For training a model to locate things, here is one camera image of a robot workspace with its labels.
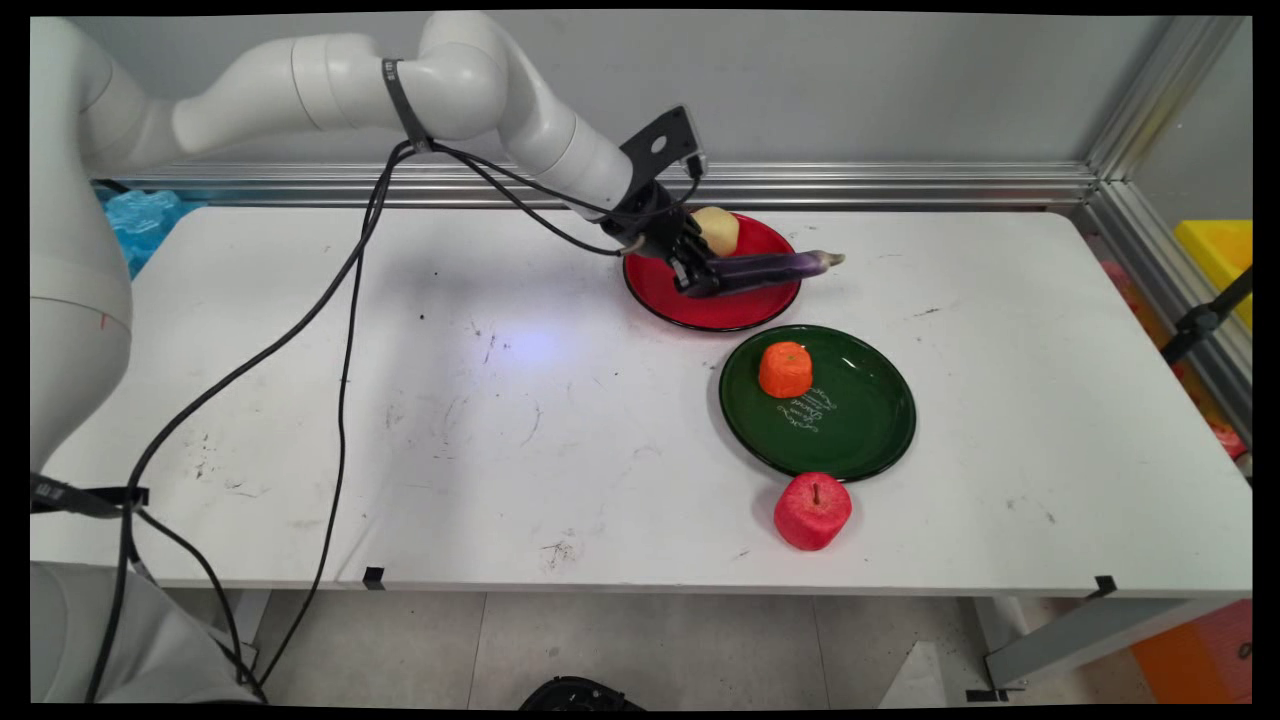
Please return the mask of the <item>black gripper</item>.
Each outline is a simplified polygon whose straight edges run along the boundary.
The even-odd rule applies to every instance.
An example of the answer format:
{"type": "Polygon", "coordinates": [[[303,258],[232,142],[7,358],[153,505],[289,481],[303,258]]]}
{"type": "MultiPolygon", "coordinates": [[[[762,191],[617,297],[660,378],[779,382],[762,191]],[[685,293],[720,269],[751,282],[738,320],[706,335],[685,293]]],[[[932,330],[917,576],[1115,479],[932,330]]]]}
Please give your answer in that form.
{"type": "Polygon", "coordinates": [[[675,273],[675,290],[684,297],[709,299],[721,295],[719,256],[700,236],[691,213],[657,181],[646,183],[620,206],[622,213],[644,218],[608,215],[602,231],[622,246],[623,255],[667,263],[675,273]]]}

